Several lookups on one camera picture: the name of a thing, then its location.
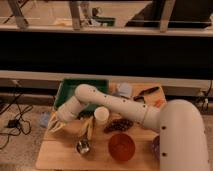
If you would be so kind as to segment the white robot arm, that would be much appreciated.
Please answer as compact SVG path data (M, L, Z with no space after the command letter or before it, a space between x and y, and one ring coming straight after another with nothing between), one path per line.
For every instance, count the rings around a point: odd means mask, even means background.
M80 84L51 117L48 130L56 132L89 105L104 106L160 134L160 171L210 171L205 125L195 105L181 99L162 108L104 94Z

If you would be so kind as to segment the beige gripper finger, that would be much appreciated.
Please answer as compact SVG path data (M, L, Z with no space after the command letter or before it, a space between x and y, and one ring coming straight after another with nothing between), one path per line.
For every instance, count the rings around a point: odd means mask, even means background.
M62 123L62 122L54 122L54 123L51 123L50 126L49 126L49 131L54 133L54 132L57 132L59 131L60 129L62 129L63 127L65 126L65 123Z
M53 129L56 122L57 122L56 112L52 112L52 115L49 119L49 123L48 123L48 126L47 126L48 130Z

